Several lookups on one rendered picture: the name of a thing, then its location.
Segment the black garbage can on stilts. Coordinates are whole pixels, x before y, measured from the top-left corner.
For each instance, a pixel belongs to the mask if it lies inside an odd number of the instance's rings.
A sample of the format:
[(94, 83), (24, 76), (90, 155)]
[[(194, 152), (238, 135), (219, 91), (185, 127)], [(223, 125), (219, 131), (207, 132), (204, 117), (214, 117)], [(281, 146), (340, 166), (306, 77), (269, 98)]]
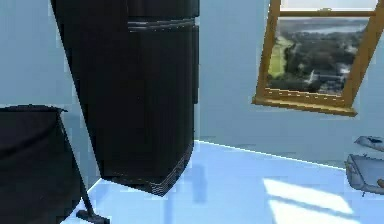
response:
[(110, 224), (93, 210), (61, 114), (62, 108), (0, 108), (0, 224), (60, 224), (76, 216)]

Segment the black fridge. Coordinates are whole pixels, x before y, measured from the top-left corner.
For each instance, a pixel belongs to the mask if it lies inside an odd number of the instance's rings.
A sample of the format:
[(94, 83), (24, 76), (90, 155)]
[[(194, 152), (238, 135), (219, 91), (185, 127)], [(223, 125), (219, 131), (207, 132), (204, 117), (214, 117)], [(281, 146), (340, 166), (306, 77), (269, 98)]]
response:
[(50, 0), (103, 179), (154, 195), (194, 146), (200, 0)]

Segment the wooden framed window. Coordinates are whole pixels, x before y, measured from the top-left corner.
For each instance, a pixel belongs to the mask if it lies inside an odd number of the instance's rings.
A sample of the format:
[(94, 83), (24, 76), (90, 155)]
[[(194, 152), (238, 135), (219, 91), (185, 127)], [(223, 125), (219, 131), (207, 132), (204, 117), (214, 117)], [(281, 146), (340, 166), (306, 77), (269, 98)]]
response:
[(255, 105), (354, 117), (384, 0), (269, 0)]

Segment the grey flat object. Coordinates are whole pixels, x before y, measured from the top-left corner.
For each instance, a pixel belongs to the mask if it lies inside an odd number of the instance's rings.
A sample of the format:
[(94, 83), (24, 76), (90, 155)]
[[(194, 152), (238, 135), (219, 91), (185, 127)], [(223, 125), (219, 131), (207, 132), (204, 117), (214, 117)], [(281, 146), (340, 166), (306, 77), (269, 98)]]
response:
[(375, 136), (360, 136), (355, 143), (364, 147), (384, 152), (384, 138)]

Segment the grey tray shaped object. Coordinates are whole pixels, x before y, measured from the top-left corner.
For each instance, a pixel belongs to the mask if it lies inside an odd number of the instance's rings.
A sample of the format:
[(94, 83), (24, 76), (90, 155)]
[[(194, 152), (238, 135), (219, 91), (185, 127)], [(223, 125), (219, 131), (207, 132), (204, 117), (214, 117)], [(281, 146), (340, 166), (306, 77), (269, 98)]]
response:
[(384, 160), (350, 154), (345, 167), (348, 183), (353, 189), (384, 195)]

